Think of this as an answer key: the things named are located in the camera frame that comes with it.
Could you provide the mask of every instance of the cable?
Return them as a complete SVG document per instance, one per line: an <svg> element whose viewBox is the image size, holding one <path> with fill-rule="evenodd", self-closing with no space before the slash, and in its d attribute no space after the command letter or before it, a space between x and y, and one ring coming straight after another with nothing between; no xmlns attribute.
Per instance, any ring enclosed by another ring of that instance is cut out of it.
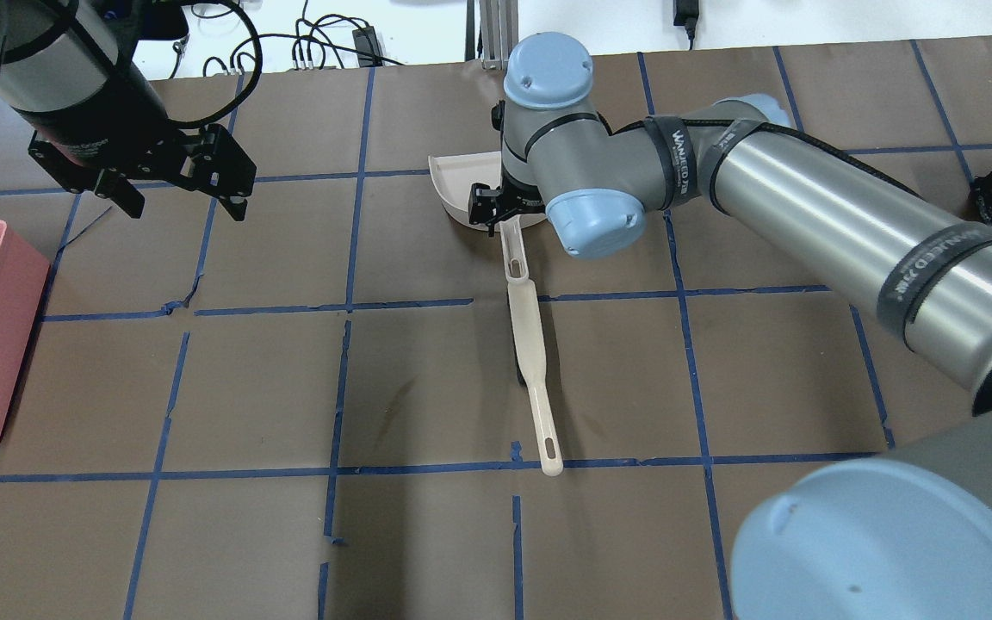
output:
<svg viewBox="0 0 992 620"><path fill-rule="evenodd" d="M684 23L684 30L688 33L688 52L696 48L696 30L699 24L699 17L688 17Z"/></svg>
<svg viewBox="0 0 992 620"><path fill-rule="evenodd" d="M243 4L244 3L244 0L239 0L239 3L240 4ZM189 13L191 15L197 17L197 19L200 19L200 20L215 20L215 19L220 19L220 17L230 16L232 14L232 12L233 12L232 9L228 9L228 11L225 11L223 13L216 13L216 15L201 15L201 13L198 13L197 11L194 10L196 7L197 7L197 3L191 4L189 6Z"/></svg>
<svg viewBox="0 0 992 620"><path fill-rule="evenodd" d="M258 33L256 33L255 39L248 38L248 39L242 40L239 43L239 46L236 46L235 50L232 50L232 55L229 56L229 59L233 63L235 63L236 54L237 54L237 52L239 52L239 50L240 50L241 47L247 46L248 43L251 43L253 46L256 46L258 44L258 41L259 40L262 40L262 39L311 40L313 43L318 43L320 46L323 46L323 47L330 47L330 48L333 48L333 50L339 50L341 52L351 52L351 54L358 54L358 55L365 56L365 58L367 58L367 59L378 59L378 60L381 60L382 63L389 63L389 64L400 65L400 66L403 66L403 64L405 64L405 63L398 62L398 60L387 59L387 58L385 58L385 56L381 56L381 55L378 55L378 54L371 54L370 52L363 52L361 50L354 50L354 48L346 47L346 46L336 46L336 44L334 44L334 43L328 43L325 40L316 39L314 35L310 35L310 34L304 34L304 35L282 34L280 32L270 32L270 33L267 33L267 34L258 34Z"/></svg>
<svg viewBox="0 0 992 620"><path fill-rule="evenodd" d="M208 78L209 63L213 62L213 60L220 63L220 70L223 71L225 75L228 75L228 65L224 64L224 60L218 59L217 56L209 56L209 58L205 59L205 64L201 66L201 77Z"/></svg>
<svg viewBox="0 0 992 620"><path fill-rule="evenodd" d="M75 36L77 36L80 42L83 43L83 46L87 48L87 51L90 52L91 58L102 66L102 70L106 73L106 78L115 79L115 81L121 82L127 90L133 90L133 86L129 83L129 81L127 81L126 76L121 74L121 71L117 70L117 66L114 65L113 60L108 58L106 53L102 50L102 47L98 46L97 40L94 40L94 36L91 36L90 32L87 32L86 27L84 27L82 23L79 23L77 17L72 15L71 12L68 12L67 8L64 7L63 4L58 3L56 0L40 0L40 3L44 4L48 10L56 13L56 16L58 16L59 19L67 21L68 28L71 28L71 31L75 33ZM240 21L243 21L247 31L251 33L251 45L255 48L256 55L259 58L262 58L263 46L259 43L259 31L255 29L255 23L252 22L251 17L247 16L247 12L244 11L243 7L240 7L239 4L234 3L233 0L208 0L208 3L223 5L223 7L229 8L232 12L235 12L236 16L239 16ZM192 4L200 3L196 3L194 0L178 0L173 4L177 5L177 7L189 7ZM256 63L255 71L252 72L251 79L249 79L248 83L245 84L244 89L241 90L239 94L232 99L232 101L226 103L224 107L221 107L220 110L217 110L215 113L212 113L206 117L197 119L197 121L173 121L172 119L170 124L180 129L198 129L205 127L210 122L220 121L221 118L231 114L232 110L236 109L241 103L247 101L247 98L251 95L252 91L255 90L255 87L258 86L259 79L262 77L263 67L261 67L259 63Z"/></svg>
<svg viewBox="0 0 992 620"><path fill-rule="evenodd" d="M182 66L182 57L186 54L186 43L189 43L189 32L180 40L170 44L170 49L174 50L174 68L170 70L168 79L174 79L174 74L178 73L178 67Z"/></svg>
<svg viewBox="0 0 992 620"><path fill-rule="evenodd" d="M239 67L239 73L240 74L244 74L245 73L245 71L244 71L244 56L247 56L248 59L251 59L251 62L252 63L255 63L255 64L258 64L259 63L259 60L256 59L255 56L252 56L251 54L248 54L248 52L240 52L236 56L236 66Z"/></svg>
<svg viewBox="0 0 992 620"><path fill-rule="evenodd" d="M729 127L733 125L732 121L724 121L723 119L684 118L681 120L684 121L685 125L688 127ZM623 130L626 130L629 127L633 127L633 125L623 127L623 129L619 129L619 133L621 133ZM849 164L851 166L854 166L854 168L866 172L867 174L871 174L872 177L875 177L875 179L878 179L879 181L885 181L890 185L894 185L895 188L901 189L902 192L906 192L909 193L909 195L916 196L918 197L918 199L920 199L921 197L921 194L914 192L912 189L907 187L905 183L902 183L901 181L894 179L894 177L889 176L889 174L886 174L881 170L871 168L870 165L865 164L865 162L859 161L857 158L850 156L850 154L847 154L846 152L843 152L842 150L838 149L837 146L832 146L829 144L829 142L820 140L818 138L815 138L814 136L810 136L809 133L802 133L802 131L799 131L798 129L794 129L791 127L775 125L774 122L761 123L761 125L756 128L756 131L768 131L768 133L780 133L783 136L789 136L795 138L796 140L801 140L802 142L806 142L807 145L814 146L816 149L819 149L826 154L830 154L830 156L832 157L838 158L839 160L843 161L844 164Z"/></svg>
<svg viewBox="0 0 992 620"><path fill-rule="evenodd" d="M323 34L324 35L324 39L327 40L328 46L334 46L334 43L332 42L331 36L328 36L327 35L327 32L324 31L324 29L320 26L319 20L316 20L315 23L313 23L313 22L311 22L311 21L309 21L307 19L304 19L304 17L301 17L299 20L296 20L296 22L293 23L293 25L294 25L294 30L296 31L296 35L298 35L298 36L303 36L301 34L301 24L307 24L307 26L309 28L311 28L311 31L308 32L308 36L314 36L315 33L319 31L320 34ZM308 62L312 62L312 48L311 47L312 47L312 43L314 43L314 42L315 43L320 43L319 42L319 39L317 39L317 40L309 40L308 41L308 46L310 47L310 50L308 50ZM320 50L321 53L324 52L324 46L323 46L323 44L320 44L319 50ZM339 51L338 50L332 50L332 51L335 52L335 60L336 60L336 62L339 63L339 68L343 68L343 56L339 55ZM326 62L327 62L327 59L324 59L323 62L320 62L319 68L324 68L324 64Z"/></svg>
<svg viewBox="0 0 992 620"><path fill-rule="evenodd" d="M241 7L241 5L233 3L233 0L210 0L210 3L223 5L223 7L227 7L233 13L236 13L236 16L239 17L239 20L243 22L247 28L248 34L251 35L251 47L253 48L253 51L255 51L255 58L261 59L263 57L263 44L259 42L259 31L256 30L255 22L252 22L251 17L247 15L247 11L244 11L244 8ZM181 0L180 3L178 3L181 7L186 7L186 5L193 4L193 1L189 0ZM226 103L225 106L221 107L221 109L218 109L215 113L208 116L198 118L196 121L173 121L172 119L170 123L180 129L197 129L208 125L210 122L220 121L221 118L231 114L232 110L239 107L241 103L247 101L248 97L251 97L251 93L255 91L255 87L259 86L259 79L261 78L263 78L263 63L256 60L255 67L251 70L251 79L248 79L243 90L241 90L239 94L237 94L236 97L234 97L230 102Z"/></svg>

